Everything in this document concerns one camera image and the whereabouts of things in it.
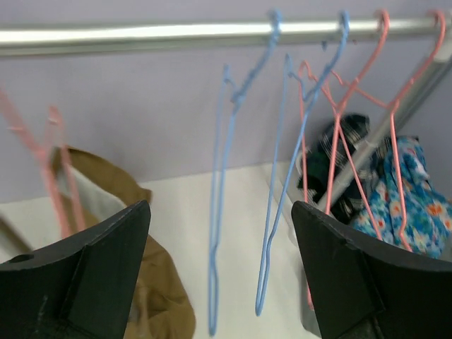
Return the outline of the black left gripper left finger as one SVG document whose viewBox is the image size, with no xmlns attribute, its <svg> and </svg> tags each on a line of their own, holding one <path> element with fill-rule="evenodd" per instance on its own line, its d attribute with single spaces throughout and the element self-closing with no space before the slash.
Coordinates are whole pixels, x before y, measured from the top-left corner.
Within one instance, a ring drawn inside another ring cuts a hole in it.
<svg viewBox="0 0 452 339">
<path fill-rule="evenodd" d="M 139 201 L 1 264 L 2 338 L 122 338 L 148 236 Z"/>
</svg>

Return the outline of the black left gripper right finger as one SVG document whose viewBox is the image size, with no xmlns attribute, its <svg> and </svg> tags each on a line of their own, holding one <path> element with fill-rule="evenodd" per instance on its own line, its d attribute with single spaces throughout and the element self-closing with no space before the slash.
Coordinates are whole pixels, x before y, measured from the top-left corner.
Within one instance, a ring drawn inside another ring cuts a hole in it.
<svg viewBox="0 0 452 339">
<path fill-rule="evenodd" d="M 322 338 L 450 338 L 451 263 L 297 201 L 291 210 Z"/>
</svg>

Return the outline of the blue floral skirt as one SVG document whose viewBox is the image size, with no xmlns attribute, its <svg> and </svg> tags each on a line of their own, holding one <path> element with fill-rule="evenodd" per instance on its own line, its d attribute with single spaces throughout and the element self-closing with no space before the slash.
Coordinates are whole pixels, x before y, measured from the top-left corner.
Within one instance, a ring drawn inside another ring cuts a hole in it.
<svg viewBox="0 0 452 339">
<path fill-rule="evenodd" d="M 371 214 L 364 208 L 351 226 L 376 237 L 374 226 L 386 243 L 413 252 L 439 258 L 451 235 L 451 201 L 430 184 L 424 151 L 411 137 L 397 140 L 403 195 L 398 190 L 393 152 L 383 161 L 383 174 L 367 199 Z"/>
</svg>

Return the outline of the navy white plaid skirt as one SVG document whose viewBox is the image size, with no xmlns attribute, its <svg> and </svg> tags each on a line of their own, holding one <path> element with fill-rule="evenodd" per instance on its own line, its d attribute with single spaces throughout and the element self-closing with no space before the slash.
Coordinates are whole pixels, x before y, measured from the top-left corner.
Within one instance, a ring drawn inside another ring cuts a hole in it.
<svg viewBox="0 0 452 339">
<path fill-rule="evenodd" d="M 352 155 L 370 132 L 367 115 L 351 113 L 343 115 L 340 126 L 335 157 L 335 173 L 338 175 Z M 317 204 L 327 189 L 328 172 L 332 151 L 334 123 L 330 123 L 312 147 L 306 148 L 307 196 L 308 202 Z M 391 138 L 385 137 L 367 162 L 357 171 L 365 196 L 369 197 L 383 175 L 383 162 L 391 149 Z M 364 202 L 355 180 L 350 182 L 343 194 L 331 206 L 331 213 L 341 223 L 349 225 L 356 215 L 364 209 Z"/>
</svg>

